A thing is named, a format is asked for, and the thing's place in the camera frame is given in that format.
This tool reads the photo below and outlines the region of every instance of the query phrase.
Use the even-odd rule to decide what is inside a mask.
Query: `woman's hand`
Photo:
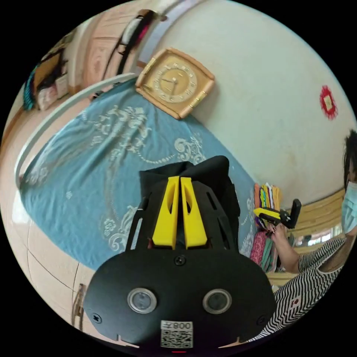
[[[279,223],[276,227],[273,226],[272,224],[269,224],[268,230],[270,232],[273,232],[273,234],[271,235],[271,239],[274,243],[276,241],[281,241],[282,239],[286,239],[287,228],[283,224]]]
[[[276,227],[269,225],[267,228],[273,232],[271,239],[274,242],[275,248],[285,270],[289,273],[299,273],[299,255],[290,246],[288,240],[286,239],[287,228],[281,223]]]

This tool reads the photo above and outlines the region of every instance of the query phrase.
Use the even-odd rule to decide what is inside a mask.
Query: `blue bedspread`
[[[173,119],[137,94],[134,84],[101,95],[41,149],[20,187],[30,217],[60,249],[97,269],[124,251],[140,203],[140,170],[224,155],[241,206],[238,245],[249,256],[252,179],[194,117]]]

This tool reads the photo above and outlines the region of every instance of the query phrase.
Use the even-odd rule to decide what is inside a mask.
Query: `screw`
[[[262,315],[262,316],[260,316],[258,319],[257,319],[257,325],[258,326],[261,326],[261,325],[263,325],[264,323],[265,323],[265,316],[264,315]]]
[[[102,323],[102,318],[97,313],[93,313],[92,314],[92,320],[96,324],[101,324]]]
[[[183,255],[179,255],[174,260],[177,266],[182,266],[186,263],[186,258]]]

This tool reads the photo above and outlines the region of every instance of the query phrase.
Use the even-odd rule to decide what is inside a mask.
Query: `qr code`
[[[192,348],[193,331],[161,330],[161,347]]]

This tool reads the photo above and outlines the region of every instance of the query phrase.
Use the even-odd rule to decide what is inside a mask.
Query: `camera lens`
[[[150,290],[136,288],[128,294],[128,304],[137,313],[150,313],[155,310],[157,300]]]
[[[211,314],[217,315],[226,312],[232,303],[232,297],[228,291],[214,289],[203,298],[203,308]]]

